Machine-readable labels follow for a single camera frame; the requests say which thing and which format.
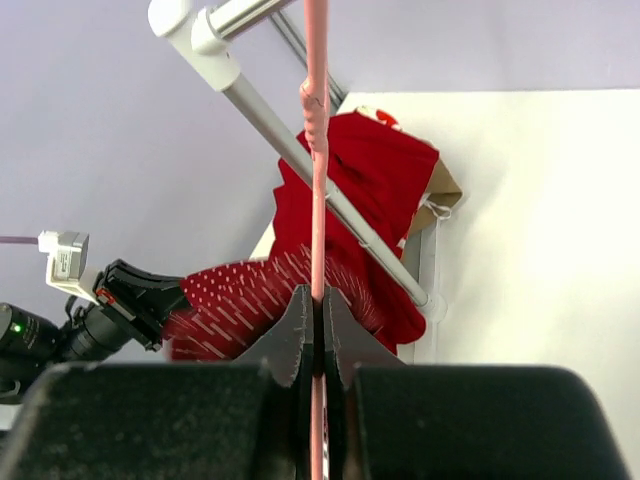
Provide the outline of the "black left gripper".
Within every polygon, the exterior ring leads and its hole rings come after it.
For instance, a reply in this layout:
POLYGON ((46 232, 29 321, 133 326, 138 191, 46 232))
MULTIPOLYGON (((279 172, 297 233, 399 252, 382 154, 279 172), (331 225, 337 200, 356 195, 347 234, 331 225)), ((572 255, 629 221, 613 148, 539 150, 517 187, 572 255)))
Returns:
POLYGON ((94 294, 102 312, 121 330, 146 350, 160 350, 170 314, 189 307, 181 280, 118 259, 99 275, 94 294))

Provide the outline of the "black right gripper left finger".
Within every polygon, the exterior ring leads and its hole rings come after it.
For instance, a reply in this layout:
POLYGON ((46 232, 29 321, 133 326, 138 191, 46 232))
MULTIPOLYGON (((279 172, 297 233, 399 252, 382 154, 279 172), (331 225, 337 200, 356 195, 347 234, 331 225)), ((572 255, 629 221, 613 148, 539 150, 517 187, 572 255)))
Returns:
POLYGON ((71 363, 26 395, 1 450, 5 479, 305 479, 312 301, 238 359, 71 363))

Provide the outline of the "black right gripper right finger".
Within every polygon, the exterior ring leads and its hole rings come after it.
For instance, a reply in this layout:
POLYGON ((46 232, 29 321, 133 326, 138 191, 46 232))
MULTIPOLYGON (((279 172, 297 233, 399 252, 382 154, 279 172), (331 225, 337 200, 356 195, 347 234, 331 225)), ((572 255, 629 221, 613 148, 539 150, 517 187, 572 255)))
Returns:
POLYGON ((626 479, 599 401, 553 366, 408 365, 324 297, 332 479, 626 479))

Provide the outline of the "red polka dot garment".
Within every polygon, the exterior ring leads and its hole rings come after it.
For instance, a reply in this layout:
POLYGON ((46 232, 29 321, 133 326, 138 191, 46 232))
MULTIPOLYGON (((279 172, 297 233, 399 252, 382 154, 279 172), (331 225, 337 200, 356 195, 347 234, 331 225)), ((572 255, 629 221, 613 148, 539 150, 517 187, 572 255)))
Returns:
MULTIPOLYGON (((187 305, 169 314, 163 339, 173 362, 232 360, 281 319, 294 290, 311 282, 311 248, 274 243, 267 256, 191 273, 179 287, 187 305)), ((395 353, 400 344, 391 311, 374 298, 364 264, 328 244, 324 282, 338 290, 356 321, 395 353)))

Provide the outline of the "tan skirt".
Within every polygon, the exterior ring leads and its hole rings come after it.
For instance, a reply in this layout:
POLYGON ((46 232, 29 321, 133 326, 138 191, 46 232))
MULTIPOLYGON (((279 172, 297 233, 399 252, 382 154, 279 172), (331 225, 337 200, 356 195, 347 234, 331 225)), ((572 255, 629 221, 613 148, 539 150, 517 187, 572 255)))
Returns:
POLYGON ((408 232, 398 246, 402 250, 401 261, 405 261, 408 239, 422 232, 439 220, 451 217, 454 206, 462 198, 463 192, 442 160, 438 160, 432 171, 428 185, 422 194, 408 232))

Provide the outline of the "red skirt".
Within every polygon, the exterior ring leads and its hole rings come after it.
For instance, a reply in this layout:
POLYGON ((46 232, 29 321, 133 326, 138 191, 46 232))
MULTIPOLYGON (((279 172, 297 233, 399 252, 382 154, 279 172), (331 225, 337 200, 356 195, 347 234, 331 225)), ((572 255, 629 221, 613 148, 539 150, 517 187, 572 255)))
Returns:
MULTIPOLYGON (((329 121, 328 176, 396 257, 403 253, 439 153, 431 145, 353 112, 329 121)), ((275 240, 270 255, 308 280, 312 192, 285 161, 273 191, 275 240)), ((342 291, 357 321, 391 352, 419 339, 426 321, 406 291, 333 214, 326 215, 328 285, 342 291)))

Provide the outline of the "pink hanger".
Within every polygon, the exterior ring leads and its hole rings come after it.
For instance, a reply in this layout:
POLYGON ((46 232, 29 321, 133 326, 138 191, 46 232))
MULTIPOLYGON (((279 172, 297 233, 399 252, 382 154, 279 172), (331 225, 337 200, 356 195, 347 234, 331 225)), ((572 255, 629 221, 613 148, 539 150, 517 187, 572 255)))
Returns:
POLYGON ((328 167, 328 3, 304 2, 307 79, 300 87, 305 137, 310 147, 312 174, 311 295, 313 299, 313 374, 310 407, 310 477, 324 477, 324 327, 325 213, 328 167))

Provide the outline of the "red white floral garment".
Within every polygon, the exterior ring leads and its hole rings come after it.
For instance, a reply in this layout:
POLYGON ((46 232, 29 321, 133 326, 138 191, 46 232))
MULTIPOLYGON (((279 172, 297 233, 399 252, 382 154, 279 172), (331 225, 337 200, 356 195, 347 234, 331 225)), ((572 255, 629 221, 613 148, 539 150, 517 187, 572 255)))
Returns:
POLYGON ((353 114, 362 117, 357 121, 358 128, 367 133, 380 133, 383 128, 396 132, 403 132, 403 128, 390 113, 367 105, 361 105, 352 110, 353 114))

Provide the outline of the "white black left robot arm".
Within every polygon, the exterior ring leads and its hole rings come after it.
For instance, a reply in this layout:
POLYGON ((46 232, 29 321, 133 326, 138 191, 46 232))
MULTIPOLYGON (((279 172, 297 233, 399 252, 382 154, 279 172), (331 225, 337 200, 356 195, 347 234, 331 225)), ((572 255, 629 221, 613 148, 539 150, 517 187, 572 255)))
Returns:
POLYGON ((164 326, 188 302, 176 276, 153 274, 118 259, 92 284, 96 301, 65 304, 60 327, 9 303, 1 305, 1 403, 18 405, 48 367, 66 362, 101 362, 131 341, 148 351, 163 345, 164 326))

